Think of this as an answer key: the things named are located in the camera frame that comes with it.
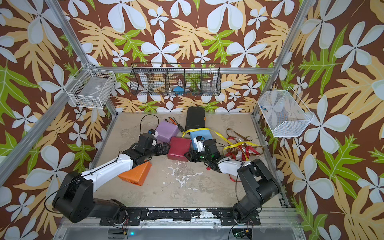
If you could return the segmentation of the dark red gift box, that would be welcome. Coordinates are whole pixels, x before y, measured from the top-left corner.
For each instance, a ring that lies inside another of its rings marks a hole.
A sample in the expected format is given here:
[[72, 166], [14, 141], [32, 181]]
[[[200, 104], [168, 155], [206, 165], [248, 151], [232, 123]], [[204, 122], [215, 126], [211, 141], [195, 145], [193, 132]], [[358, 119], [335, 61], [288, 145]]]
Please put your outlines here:
[[172, 137], [170, 141], [170, 150], [167, 154], [169, 160], [188, 162], [185, 154], [190, 151], [191, 139]]

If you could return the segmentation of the purple gift box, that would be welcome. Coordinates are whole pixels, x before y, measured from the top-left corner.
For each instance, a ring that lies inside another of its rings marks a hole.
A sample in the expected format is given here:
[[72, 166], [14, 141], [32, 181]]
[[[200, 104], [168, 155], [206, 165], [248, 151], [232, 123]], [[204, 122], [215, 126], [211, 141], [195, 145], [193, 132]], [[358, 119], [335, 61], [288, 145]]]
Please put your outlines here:
[[172, 137], [176, 137], [179, 133], [177, 125], [162, 121], [156, 128], [157, 140], [161, 143], [170, 143]]

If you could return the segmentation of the light blue gift box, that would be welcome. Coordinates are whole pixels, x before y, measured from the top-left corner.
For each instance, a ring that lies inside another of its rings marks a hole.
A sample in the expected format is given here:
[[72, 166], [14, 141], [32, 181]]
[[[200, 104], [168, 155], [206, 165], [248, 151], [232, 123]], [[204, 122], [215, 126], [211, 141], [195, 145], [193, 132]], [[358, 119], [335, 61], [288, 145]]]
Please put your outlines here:
[[194, 150], [198, 150], [198, 145], [197, 145], [197, 137], [198, 136], [201, 136], [203, 138], [203, 141], [213, 139], [209, 130], [200, 130], [200, 131], [191, 132], [190, 136], [191, 136], [192, 145], [193, 145]]

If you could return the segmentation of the orange gift box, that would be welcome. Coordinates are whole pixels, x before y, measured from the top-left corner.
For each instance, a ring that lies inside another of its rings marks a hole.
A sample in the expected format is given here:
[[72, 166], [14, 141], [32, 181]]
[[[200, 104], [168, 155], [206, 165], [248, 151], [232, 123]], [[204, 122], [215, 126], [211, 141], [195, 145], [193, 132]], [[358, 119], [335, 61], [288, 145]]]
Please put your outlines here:
[[151, 162], [146, 162], [127, 172], [124, 172], [118, 175], [118, 177], [125, 182], [131, 183], [137, 186], [142, 186], [149, 174], [151, 167], [152, 167]]

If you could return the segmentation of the brown ribbon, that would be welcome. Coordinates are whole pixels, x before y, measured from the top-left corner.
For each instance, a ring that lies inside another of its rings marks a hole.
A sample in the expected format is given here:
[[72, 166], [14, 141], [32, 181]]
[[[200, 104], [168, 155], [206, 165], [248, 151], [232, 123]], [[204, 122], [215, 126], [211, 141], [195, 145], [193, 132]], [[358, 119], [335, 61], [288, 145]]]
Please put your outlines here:
[[234, 131], [232, 128], [228, 128], [226, 133], [228, 135], [227, 140], [231, 142], [231, 145], [236, 145], [242, 142], [241, 145], [226, 149], [225, 151], [227, 152], [227, 157], [232, 157], [236, 160], [247, 161], [251, 156], [260, 156], [264, 153], [264, 147], [255, 147], [246, 143], [253, 143], [252, 137], [244, 137], [243, 135]]

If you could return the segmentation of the yellow satin ribbon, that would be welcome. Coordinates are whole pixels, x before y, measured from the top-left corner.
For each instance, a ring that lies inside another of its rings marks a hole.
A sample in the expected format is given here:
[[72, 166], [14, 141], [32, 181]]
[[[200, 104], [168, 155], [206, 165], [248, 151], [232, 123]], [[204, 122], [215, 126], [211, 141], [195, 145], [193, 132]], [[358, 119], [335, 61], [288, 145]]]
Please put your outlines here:
[[224, 153], [225, 155], [226, 155], [226, 153], [227, 153], [227, 152], [225, 151], [226, 149], [228, 149], [228, 148], [233, 148], [233, 147], [236, 147], [236, 146], [239, 145], [239, 144], [231, 145], [231, 142], [230, 142], [229, 140], [227, 140], [227, 138], [226, 138], [225, 136], [223, 136], [223, 135], [220, 134], [219, 132], [214, 131], [214, 130], [209, 129], [209, 128], [199, 128], [199, 129], [191, 129], [191, 130], [187, 130], [187, 131], [185, 131], [185, 132], [182, 134], [182, 137], [186, 136], [187, 134], [190, 135], [191, 132], [200, 131], [200, 130], [209, 130], [211, 134], [214, 133], [214, 135], [215, 135], [216, 137], [218, 137], [219, 139], [223, 140], [223, 141], [225, 142], [225, 145], [224, 145], [224, 147], [223, 147], [223, 153]]

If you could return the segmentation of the red satin ribbon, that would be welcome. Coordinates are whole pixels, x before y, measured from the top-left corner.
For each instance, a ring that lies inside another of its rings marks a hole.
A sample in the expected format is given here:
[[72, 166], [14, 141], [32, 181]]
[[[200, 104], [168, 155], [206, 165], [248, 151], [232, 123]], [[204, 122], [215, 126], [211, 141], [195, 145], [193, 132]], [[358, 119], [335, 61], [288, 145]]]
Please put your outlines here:
[[205, 152], [200, 157], [207, 170], [229, 175], [232, 181], [239, 182], [238, 169], [248, 165], [252, 156], [259, 156], [264, 147], [251, 142], [252, 138], [239, 139], [221, 136], [222, 142], [207, 140]]

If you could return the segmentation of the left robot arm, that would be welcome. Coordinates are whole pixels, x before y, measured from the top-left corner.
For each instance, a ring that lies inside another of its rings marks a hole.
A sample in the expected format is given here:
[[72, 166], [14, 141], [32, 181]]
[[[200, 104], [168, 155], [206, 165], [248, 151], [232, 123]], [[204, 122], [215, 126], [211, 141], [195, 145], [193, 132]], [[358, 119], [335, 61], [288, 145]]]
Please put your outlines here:
[[149, 162], [152, 157], [167, 155], [170, 148], [168, 143], [158, 143], [152, 134], [141, 134], [137, 143], [100, 167], [67, 174], [54, 195], [53, 208], [72, 223], [99, 218], [113, 227], [123, 224], [127, 219], [126, 206], [114, 199], [94, 198], [94, 192], [118, 175]]

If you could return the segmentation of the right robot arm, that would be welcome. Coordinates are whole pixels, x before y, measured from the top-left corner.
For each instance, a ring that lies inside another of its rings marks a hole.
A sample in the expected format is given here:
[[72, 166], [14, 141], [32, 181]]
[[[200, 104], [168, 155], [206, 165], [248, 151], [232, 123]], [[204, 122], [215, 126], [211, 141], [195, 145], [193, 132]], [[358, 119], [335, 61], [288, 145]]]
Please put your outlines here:
[[222, 174], [232, 175], [241, 182], [245, 196], [232, 208], [232, 217], [238, 224], [248, 222], [260, 224], [259, 212], [262, 206], [280, 193], [280, 188], [273, 174], [262, 160], [241, 161], [222, 155], [216, 140], [196, 141], [197, 149], [185, 153], [189, 162], [202, 162], [206, 167]]

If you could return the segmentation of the black hard case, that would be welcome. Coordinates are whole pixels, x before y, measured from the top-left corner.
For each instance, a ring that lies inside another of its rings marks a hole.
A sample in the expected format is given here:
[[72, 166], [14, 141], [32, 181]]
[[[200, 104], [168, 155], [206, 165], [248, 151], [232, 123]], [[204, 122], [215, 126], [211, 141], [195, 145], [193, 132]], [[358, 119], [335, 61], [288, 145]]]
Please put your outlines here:
[[206, 126], [205, 109], [202, 107], [189, 107], [187, 109], [185, 130], [199, 129]]

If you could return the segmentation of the blue object in basket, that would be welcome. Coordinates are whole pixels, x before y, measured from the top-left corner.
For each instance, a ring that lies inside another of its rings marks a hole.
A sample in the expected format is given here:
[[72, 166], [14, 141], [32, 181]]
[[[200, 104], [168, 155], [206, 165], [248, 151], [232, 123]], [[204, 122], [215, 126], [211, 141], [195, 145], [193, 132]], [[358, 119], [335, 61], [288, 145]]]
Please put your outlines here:
[[173, 89], [173, 93], [174, 93], [175, 95], [177, 95], [177, 96], [182, 96], [182, 95], [185, 94], [185, 90], [184, 90], [182, 87], [177, 86], [177, 87], [175, 87], [175, 88]]

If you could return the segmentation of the orange handled pliers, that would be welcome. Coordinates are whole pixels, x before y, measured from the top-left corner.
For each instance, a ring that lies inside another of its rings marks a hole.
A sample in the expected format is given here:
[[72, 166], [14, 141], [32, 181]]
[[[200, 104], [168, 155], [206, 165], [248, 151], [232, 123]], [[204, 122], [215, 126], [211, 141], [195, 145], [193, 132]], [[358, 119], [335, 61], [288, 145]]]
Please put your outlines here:
[[180, 132], [184, 133], [185, 132], [185, 129], [177, 122], [177, 120], [173, 117], [168, 117], [167, 119], [165, 119], [166, 122], [168, 123], [171, 123], [173, 125], [176, 125], [178, 127], [178, 129], [180, 130]]

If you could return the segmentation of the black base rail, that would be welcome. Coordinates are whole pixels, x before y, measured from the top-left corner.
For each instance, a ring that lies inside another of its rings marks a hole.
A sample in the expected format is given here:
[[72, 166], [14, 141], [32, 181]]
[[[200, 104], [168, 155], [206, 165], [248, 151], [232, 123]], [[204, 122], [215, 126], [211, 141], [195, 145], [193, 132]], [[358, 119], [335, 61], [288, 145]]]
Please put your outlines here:
[[257, 210], [241, 217], [240, 213], [233, 208], [127, 208], [123, 211], [120, 220], [113, 221], [101, 218], [101, 226], [117, 227], [139, 226], [145, 221], [170, 220], [172, 223], [177, 221], [192, 222], [194, 220], [219, 221], [221, 226], [233, 226], [236, 222], [239, 225], [261, 224], [259, 212]]

